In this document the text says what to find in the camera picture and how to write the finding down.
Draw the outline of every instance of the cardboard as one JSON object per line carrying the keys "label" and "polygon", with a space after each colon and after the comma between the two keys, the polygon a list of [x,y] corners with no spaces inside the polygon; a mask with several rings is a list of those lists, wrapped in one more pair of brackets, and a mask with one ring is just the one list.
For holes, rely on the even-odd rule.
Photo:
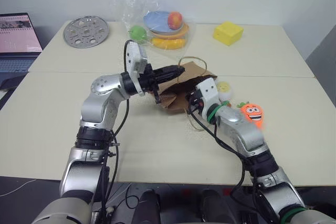
{"label": "cardboard", "polygon": [[201,81],[216,75],[204,68],[199,67],[193,61],[182,65],[185,69],[184,73],[171,81],[159,84],[159,96],[161,98],[161,106],[170,112],[184,112],[188,109],[188,101],[185,96],[195,90],[195,86]]}

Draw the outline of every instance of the perforated disc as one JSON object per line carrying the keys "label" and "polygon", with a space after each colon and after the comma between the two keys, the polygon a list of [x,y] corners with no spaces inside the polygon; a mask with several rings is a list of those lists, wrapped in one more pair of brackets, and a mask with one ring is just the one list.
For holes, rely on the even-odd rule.
{"label": "perforated disc", "polygon": [[75,19],[63,31],[66,43],[76,48],[94,47],[102,43],[108,34],[108,24],[97,16]]}

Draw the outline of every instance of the orange smiley toy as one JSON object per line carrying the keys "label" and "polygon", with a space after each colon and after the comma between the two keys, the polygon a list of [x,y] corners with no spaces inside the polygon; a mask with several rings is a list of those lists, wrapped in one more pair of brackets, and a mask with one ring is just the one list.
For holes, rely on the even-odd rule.
{"label": "orange smiley toy", "polygon": [[237,107],[240,108],[241,112],[249,122],[254,123],[259,129],[261,128],[264,120],[264,112],[260,106],[253,103],[242,102]]}

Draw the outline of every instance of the yellow sponge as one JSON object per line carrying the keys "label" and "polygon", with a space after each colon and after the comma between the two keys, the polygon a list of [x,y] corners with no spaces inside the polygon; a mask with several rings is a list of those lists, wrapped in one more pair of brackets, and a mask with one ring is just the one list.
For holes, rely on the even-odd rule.
{"label": "yellow sponge", "polygon": [[214,38],[230,46],[241,38],[243,31],[240,26],[226,21],[215,28]]}

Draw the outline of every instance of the green ball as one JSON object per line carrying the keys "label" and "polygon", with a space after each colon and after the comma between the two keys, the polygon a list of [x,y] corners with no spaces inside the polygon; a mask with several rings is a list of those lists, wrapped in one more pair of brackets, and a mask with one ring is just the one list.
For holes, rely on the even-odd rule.
{"label": "green ball", "polygon": [[144,43],[147,40],[147,31],[142,26],[133,26],[130,30],[130,37],[137,43]]}

